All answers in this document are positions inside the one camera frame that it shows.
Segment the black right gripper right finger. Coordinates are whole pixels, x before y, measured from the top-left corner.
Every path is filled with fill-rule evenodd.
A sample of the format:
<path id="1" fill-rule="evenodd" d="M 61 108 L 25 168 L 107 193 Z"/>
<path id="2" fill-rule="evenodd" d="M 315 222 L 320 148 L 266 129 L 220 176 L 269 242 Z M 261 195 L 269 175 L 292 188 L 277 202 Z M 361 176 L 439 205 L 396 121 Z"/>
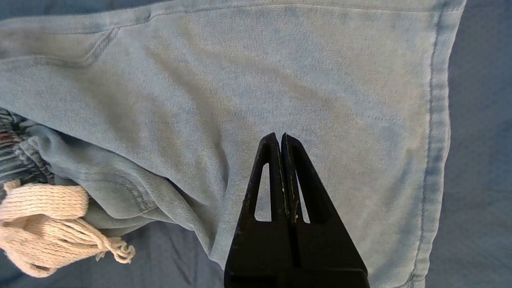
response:
<path id="1" fill-rule="evenodd" d="M 302 143 L 281 141 L 292 268 L 288 288 L 367 288 L 368 271 Z"/>

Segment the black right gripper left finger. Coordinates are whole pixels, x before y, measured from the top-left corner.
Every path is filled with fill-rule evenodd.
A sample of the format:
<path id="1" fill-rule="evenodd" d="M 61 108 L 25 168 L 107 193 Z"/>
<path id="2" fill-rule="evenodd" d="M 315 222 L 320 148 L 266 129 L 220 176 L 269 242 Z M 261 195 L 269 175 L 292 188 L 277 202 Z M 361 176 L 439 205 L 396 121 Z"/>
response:
<path id="1" fill-rule="evenodd" d="M 264 166 L 269 171 L 271 220 L 255 218 Z M 224 269 L 226 288 L 276 288 L 279 274 L 292 266 L 290 211 L 276 134 L 264 136 L 249 177 L 241 213 Z"/>

